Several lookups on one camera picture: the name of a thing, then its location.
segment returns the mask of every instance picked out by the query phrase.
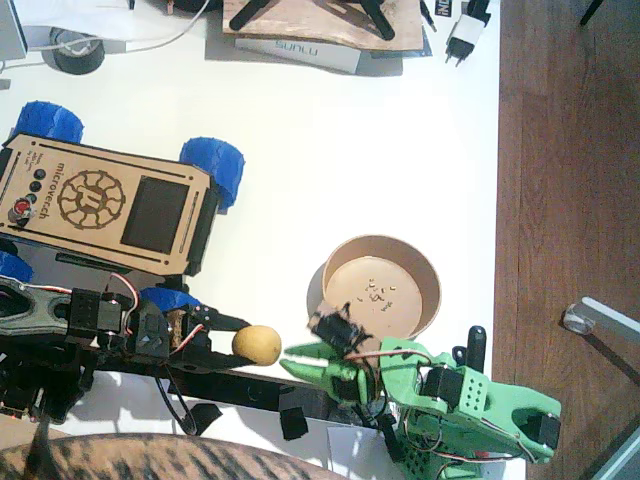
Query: bowl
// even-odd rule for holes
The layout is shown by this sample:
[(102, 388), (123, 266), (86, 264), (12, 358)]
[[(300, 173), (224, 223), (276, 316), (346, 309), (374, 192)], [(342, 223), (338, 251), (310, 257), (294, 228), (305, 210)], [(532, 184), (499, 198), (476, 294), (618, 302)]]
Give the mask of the bowl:
[(382, 340), (413, 338), (440, 308), (438, 275), (416, 248), (396, 238), (363, 235), (340, 245), (322, 274), (324, 298), (351, 303), (351, 318)]

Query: black screen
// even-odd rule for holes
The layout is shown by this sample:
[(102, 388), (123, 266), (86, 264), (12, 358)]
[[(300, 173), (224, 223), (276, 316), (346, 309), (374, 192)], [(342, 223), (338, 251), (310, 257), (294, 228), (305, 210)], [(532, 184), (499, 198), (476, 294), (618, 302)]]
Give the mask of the black screen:
[(189, 187), (142, 177), (121, 242), (160, 253), (171, 253)]

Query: wooden floor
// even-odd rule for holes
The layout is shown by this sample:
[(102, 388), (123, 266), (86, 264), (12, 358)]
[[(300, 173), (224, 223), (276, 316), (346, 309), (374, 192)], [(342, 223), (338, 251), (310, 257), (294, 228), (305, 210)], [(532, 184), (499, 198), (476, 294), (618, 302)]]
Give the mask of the wooden floor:
[(563, 407), (531, 479), (590, 478), (640, 426), (640, 345), (559, 325), (584, 295), (640, 320), (640, 2), (580, 28), (588, 1), (502, 2), (494, 378)]

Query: turtle logo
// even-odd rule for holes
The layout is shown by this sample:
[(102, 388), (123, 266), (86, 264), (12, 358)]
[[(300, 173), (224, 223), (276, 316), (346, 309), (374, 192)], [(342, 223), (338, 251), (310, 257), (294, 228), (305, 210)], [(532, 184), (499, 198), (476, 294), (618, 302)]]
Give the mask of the turtle logo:
[(58, 196), (62, 218), (80, 230), (106, 227), (125, 202), (120, 182), (102, 170), (78, 173), (64, 182)]

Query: small potato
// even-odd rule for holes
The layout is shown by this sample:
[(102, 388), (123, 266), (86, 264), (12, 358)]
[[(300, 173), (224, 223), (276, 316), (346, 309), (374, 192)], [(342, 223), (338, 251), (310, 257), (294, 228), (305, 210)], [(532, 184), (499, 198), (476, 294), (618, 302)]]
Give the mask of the small potato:
[(248, 358), (262, 367), (273, 365), (282, 351), (280, 335), (271, 327), (245, 327), (233, 337), (233, 353)]

